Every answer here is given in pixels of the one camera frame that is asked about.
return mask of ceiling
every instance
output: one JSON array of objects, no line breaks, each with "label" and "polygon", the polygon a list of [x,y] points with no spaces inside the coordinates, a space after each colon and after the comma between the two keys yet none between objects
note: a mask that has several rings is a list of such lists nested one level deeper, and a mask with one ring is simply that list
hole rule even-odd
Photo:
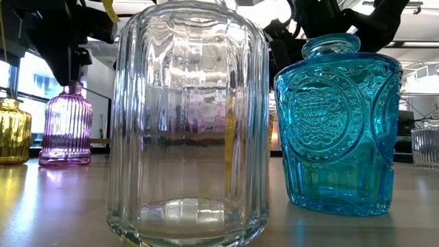
[{"label": "ceiling", "polygon": [[[363,5],[364,0],[337,0],[341,8],[352,8],[364,14],[373,11],[372,6]],[[86,1],[87,6],[104,10],[102,3]],[[286,0],[239,0],[238,13],[250,20],[263,25],[276,19],[277,16],[288,15],[289,8],[285,7]],[[150,0],[114,0],[113,8],[117,14],[134,14],[153,5]],[[414,8],[406,8],[401,16],[401,25],[396,33],[395,40],[416,40],[416,41],[438,41],[437,49],[395,49],[384,48],[379,53],[391,56],[400,60],[403,66],[414,66],[414,64],[439,62],[439,1],[423,0],[420,14],[413,14]],[[118,22],[119,35],[121,28],[129,18],[120,18]],[[117,45],[109,45],[96,40],[90,41],[86,46],[91,50],[93,56],[108,67],[112,67]]]}]

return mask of window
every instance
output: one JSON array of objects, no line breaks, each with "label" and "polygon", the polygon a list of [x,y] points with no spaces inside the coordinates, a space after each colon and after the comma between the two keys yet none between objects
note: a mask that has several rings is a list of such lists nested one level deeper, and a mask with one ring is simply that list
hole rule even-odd
[{"label": "window", "polygon": [[36,100],[28,99],[25,97],[19,97],[19,99],[23,100],[23,103],[20,104],[20,109],[24,110],[32,116],[31,147],[40,147],[41,141],[43,140],[44,125],[46,121],[46,103],[38,102]]},{"label": "window", "polygon": [[9,85],[9,70],[10,65],[4,61],[0,61],[0,86],[4,88],[7,88]]},{"label": "window", "polygon": [[26,52],[20,61],[19,92],[51,99],[62,92],[62,87],[42,58]]}]

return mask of clear glass vase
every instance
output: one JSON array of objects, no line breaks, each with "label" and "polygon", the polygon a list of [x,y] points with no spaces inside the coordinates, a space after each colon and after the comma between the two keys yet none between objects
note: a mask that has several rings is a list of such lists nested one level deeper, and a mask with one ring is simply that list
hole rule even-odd
[{"label": "clear glass vase", "polygon": [[423,120],[423,128],[412,130],[413,165],[439,169],[439,119]]},{"label": "clear glass vase", "polygon": [[122,30],[107,222],[131,244],[236,246],[267,223],[268,45],[230,3],[169,1]]}]

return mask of blue glass jar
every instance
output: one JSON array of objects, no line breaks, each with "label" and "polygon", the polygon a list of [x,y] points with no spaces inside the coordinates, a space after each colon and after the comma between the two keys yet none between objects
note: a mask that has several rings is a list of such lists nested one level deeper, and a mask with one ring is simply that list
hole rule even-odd
[{"label": "blue glass jar", "polygon": [[392,201],[402,69],[357,53],[358,37],[309,41],[275,78],[289,199],[342,215],[381,215]]}]

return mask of ribbed glass jar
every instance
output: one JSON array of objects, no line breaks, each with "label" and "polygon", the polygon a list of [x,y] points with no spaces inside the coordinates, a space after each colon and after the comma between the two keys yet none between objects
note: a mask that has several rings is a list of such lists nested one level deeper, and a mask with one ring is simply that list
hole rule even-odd
[{"label": "ribbed glass jar", "polygon": [[268,45],[229,3],[161,3],[122,30],[107,221],[132,244],[236,246],[267,223]]},{"label": "ribbed glass jar", "polygon": [[20,103],[0,98],[0,165],[19,165],[29,159],[32,117],[19,109]]},{"label": "ribbed glass jar", "polygon": [[41,166],[72,167],[90,163],[93,109],[81,91],[81,82],[70,82],[69,92],[63,91],[47,102]]},{"label": "ribbed glass jar", "polygon": [[423,123],[423,128],[412,130],[413,165],[439,169],[439,119],[426,119]]}]

